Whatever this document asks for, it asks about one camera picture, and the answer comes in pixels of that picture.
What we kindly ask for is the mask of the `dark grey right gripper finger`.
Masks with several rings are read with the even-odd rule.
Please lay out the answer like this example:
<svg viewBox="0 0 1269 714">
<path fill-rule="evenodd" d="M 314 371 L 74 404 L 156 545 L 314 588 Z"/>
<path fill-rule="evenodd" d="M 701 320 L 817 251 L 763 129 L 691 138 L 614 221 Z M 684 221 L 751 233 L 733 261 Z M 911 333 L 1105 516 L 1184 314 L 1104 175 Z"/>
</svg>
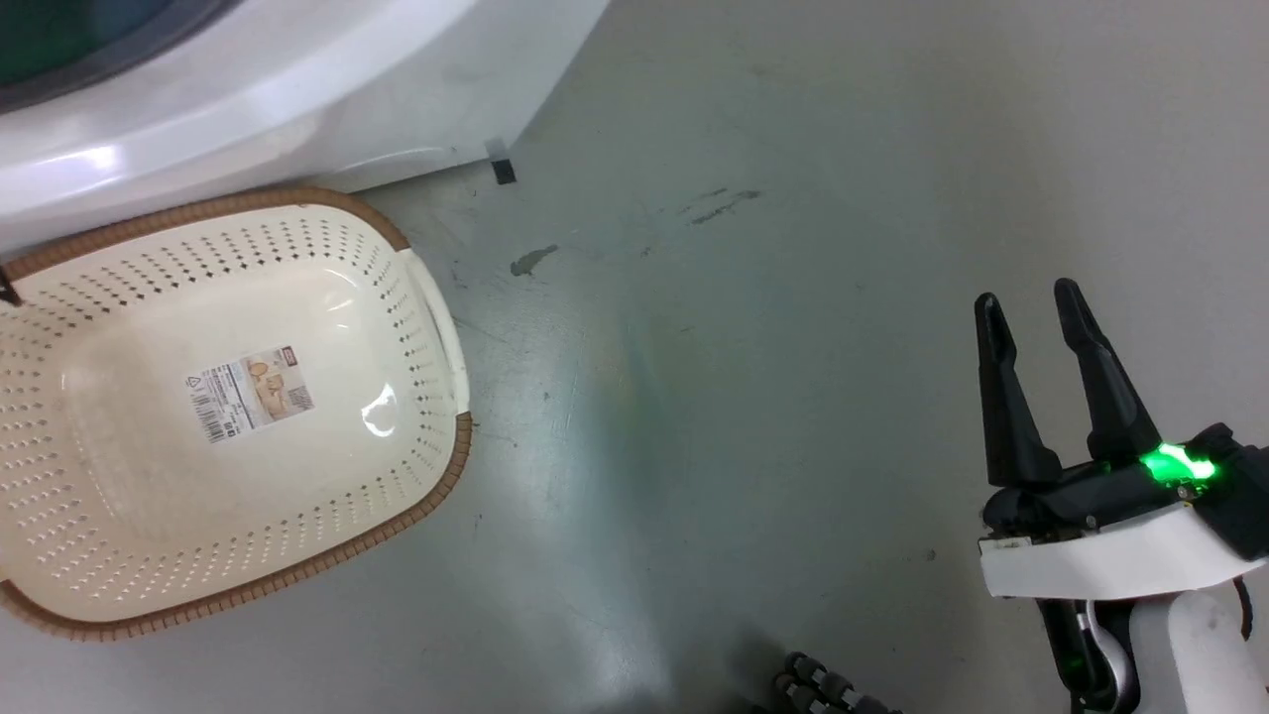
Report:
<svg viewBox="0 0 1269 714">
<path fill-rule="evenodd" d="M 1162 443 L 1159 429 L 1145 408 L 1122 361 L 1115 356 L 1093 308 L 1084 297 L 1082 288 L 1071 279 L 1060 279 L 1053 285 L 1053 298 L 1062 339 L 1075 354 L 1091 432 L 1088 449 L 1091 458 L 1101 462 L 1136 462 Z"/>
<path fill-rule="evenodd" d="M 1060 479 L 1060 457 L 1042 441 L 1015 370 L 1018 347 L 996 294 L 975 302 L 978 384 L 986 476 L 997 488 L 1034 487 Z"/>
</svg>

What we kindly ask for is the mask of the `paper product label sticker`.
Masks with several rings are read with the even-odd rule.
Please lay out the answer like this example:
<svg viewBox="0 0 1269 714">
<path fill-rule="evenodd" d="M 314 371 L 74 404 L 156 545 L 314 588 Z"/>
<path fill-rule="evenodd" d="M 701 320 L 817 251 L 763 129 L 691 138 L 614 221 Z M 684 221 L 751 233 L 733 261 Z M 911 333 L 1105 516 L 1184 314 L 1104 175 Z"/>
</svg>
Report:
<svg viewBox="0 0 1269 714">
<path fill-rule="evenodd" d="M 291 345 L 195 372 L 187 375 L 184 387 L 195 420 L 212 444 L 313 410 Z"/>
</svg>

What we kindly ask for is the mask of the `cream perforated laundry basket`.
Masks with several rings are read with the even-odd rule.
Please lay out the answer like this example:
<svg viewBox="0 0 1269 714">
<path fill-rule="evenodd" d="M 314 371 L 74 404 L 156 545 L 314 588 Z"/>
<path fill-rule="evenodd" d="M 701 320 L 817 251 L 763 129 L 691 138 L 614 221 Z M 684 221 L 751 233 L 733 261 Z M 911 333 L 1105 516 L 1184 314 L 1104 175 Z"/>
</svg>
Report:
<svg viewBox="0 0 1269 714">
<path fill-rule="evenodd" d="M 313 410 L 208 443 L 187 375 L 283 345 Z M 0 607 L 112 642 L 266 597 L 425 520 L 472 434 L 442 290 L 357 197 L 58 238 L 0 264 Z"/>
</svg>

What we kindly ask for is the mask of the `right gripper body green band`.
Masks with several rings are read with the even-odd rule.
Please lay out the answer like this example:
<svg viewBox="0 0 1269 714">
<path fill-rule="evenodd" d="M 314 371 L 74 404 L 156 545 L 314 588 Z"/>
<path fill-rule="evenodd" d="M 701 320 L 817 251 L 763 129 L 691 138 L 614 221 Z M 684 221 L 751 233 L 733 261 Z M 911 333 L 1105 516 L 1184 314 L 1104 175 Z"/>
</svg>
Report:
<svg viewBox="0 0 1269 714">
<path fill-rule="evenodd" d="M 1000 599 L 1121 601 L 1209 588 L 1269 566 L 1269 444 L 1225 424 L 1053 488 L 1005 490 L 978 543 Z"/>
</svg>

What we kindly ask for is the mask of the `white washing machine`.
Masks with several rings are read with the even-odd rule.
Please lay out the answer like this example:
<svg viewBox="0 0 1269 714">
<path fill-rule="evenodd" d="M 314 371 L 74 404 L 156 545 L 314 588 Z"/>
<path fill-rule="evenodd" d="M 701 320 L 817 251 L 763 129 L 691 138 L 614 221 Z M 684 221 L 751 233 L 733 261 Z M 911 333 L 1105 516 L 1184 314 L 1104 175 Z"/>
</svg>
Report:
<svg viewBox="0 0 1269 714">
<path fill-rule="evenodd" d="M 503 160 L 610 0 L 0 0 L 0 257 Z"/>
</svg>

